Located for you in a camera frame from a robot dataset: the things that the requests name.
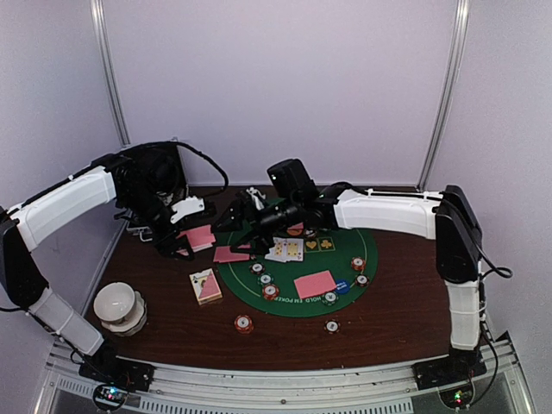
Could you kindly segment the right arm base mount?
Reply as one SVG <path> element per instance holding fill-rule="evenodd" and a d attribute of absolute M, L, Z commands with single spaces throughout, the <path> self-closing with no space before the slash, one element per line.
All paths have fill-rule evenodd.
<path fill-rule="evenodd" d="M 412 370 L 420 391 L 466 381 L 487 372 L 483 361 L 470 362 L 452 356 L 415 363 Z"/>

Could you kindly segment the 100 chips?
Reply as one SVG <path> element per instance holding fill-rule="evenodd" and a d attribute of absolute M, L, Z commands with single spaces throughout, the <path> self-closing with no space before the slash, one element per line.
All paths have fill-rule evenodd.
<path fill-rule="evenodd" d="M 255 262 L 249 267 L 251 274 L 262 275 L 265 272 L 265 266 L 263 263 Z"/>

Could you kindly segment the green chips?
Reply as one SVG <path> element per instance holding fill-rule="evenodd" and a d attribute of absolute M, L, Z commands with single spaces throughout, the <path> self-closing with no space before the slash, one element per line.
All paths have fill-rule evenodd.
<path fill-rule="evenodd" d="M 333 305 L 338 299 L 339 297 L 336 292 L 326 292 L 322 297 L 322 301 L 326 305 Z"/>

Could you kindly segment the blue small blind button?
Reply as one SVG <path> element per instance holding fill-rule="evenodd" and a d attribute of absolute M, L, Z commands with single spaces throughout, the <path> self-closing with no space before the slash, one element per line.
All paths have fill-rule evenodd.
<path fill-rule="evenodd" d="M 350 285 L 346 280 L 340 279 L 336 281 L 336 292 L 339 295 L 347 294 L 349 291 L 350 291 Z"/>

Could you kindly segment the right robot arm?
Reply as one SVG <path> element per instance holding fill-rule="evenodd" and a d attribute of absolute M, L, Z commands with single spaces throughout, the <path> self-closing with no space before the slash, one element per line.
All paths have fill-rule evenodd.
<path fill-rule="evenodd" d="M 267 174 L 280 199 L 268 204 L 241 191 L 215 221 L 216 232 L 248 232 L 232 249 L 266 254 L 273 235 L 302 223 L 311 229 L 376 229 L 421 236 L 436 243 L 436 270 L 448 291 L 451 335 L 442 373 L 461 380 L 479 360 L 482 230 L 463 190 L 363 190 L 338 182 L 319 190 L 299 159 L 283 160 Z"/>

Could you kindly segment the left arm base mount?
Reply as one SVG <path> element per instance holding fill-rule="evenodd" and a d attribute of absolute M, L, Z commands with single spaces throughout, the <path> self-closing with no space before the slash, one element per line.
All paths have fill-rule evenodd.
<path fill-rule="evenodd" d="M 115 368 L 109 373 L 100 373 L 84 363 L 79 368 L 78 374 L 97 382 L 116 385 L 130 392 L 147 392 L 154 378 L 154 371 L 155 368 L 151 364 L 118 359 Z"/>

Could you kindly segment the red-backed playing card deck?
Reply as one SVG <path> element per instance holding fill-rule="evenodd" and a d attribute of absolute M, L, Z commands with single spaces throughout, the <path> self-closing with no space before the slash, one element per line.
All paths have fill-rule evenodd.
<path fill-rule="evenodd" d="M 188 229 L 179 234 L 179 239 L 187 238 L 194 253 L 212 247 L 216 243 L 216 237 L 211 232 L 210 225 Z"/>

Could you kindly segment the placed 100 chip stack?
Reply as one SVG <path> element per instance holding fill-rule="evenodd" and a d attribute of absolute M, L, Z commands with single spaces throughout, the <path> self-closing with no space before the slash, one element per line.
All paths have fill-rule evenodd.
<path fill-rule="evenodd" d="M 326 333 L 333 335 L 340 331 L 341 325 L 337 320 L 330 319 L 324 323 L 323 328 Z"/>

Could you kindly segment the red chips mat edge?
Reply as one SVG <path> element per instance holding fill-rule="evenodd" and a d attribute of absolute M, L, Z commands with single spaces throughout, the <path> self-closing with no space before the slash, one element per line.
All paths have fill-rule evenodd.
<path fill-rule="evenodd" d="M 366 268 L 366 261 L 361 258 L 361 257 L 354 257 L 352 260 L 351 260 L 351 267 L 356 271 L 356 272 L 363 272 L 364 269 Z"/>

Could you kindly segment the orange black 100 chip stack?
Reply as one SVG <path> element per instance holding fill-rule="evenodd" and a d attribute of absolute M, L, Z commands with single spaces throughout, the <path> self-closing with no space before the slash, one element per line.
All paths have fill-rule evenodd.
<path fill-rule="evenodd" d="M 369 282 L 369 278 L 364 274 L 358 274 L 354 279 L 354 283 L 359 287 L 366 287 Z"/>

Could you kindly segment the red chips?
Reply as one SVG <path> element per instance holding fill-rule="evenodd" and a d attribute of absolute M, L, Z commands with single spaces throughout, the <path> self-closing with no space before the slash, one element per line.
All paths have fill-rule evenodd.
<path fill-rule="evenodd" d="M 274 300 L 279 296 L 279 288 L 274 284 L 267 284 L 262 287 L 262 296 L 265 300 Z"/>
<path fill-rule="evenodd" d="M 317 231 L 315 229 L 306 229 L 304 231 L 304 237 L 307 239 L 314 238 L 317 236 Z"/>

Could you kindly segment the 20 chips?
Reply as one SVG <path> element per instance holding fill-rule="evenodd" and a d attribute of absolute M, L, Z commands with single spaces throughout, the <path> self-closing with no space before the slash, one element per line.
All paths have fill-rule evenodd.
<path fill-rule="evenodd" d="M 273 283 L 273 276 L 268 273 L 263 273 L 258 277 L 258 284 L 261 286 L 271 285 Z"/>

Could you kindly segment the red 5 chip stack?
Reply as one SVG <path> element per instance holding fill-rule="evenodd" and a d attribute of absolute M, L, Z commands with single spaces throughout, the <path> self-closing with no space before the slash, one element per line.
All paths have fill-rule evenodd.
<path fill-rule="evenodd" d="M 248 315 L 239 315 L 234 321 L 235 329 L 241 334 L 248 334 L 254 329 L 253 320 Z"/>

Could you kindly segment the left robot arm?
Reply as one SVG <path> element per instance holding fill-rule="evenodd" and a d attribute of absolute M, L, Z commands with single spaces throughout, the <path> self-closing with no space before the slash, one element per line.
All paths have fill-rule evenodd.
<path fill-rule="evenodd" d="M 57 295 L 35 264 L 33 251 L 50 235 L 100 205 L 114 202 L 152 232 L 164 257 L 192 260 L 182 233 L 216 214 L 210 195 L 192 196 L 182 162 L 185 148 L 211 166 L 216 162 L 189 144 L 157 141 L 106 154 L 25 202 L 1 211 L 1 285 L 14 311 L 28 313 L 75 351 L 106 383 L 117 382 L 124 365 L 93 325 Z"/>

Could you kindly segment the dealt red-backed card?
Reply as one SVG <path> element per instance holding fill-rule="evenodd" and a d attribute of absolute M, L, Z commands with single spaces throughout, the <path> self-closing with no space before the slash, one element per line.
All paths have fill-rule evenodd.
<path fill-rule="evenodd" d="M 248 260 L 250 260 L 249 254 L 232 252 L 230 246 L 217 247 L 213 258 L 215 263 L 232 263 Z"/>

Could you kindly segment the dealt cards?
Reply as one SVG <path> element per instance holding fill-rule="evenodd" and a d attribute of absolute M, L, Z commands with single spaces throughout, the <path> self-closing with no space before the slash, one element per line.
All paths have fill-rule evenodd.
<path fill-rule="evenodd" d="M 321 296 L 326 292 L 334 291 L 336 282 L 330 271 L 326 270 L 301 276 L 294 280 L 294 285 L 301 299 Z"/>
<path fill-rule="evenodd" d="M 292 236 L 302 235 L 303 232 L 304 232 L 304 225 L 302 223 L 293 225 L 286 230 L 286 233 Z"/>

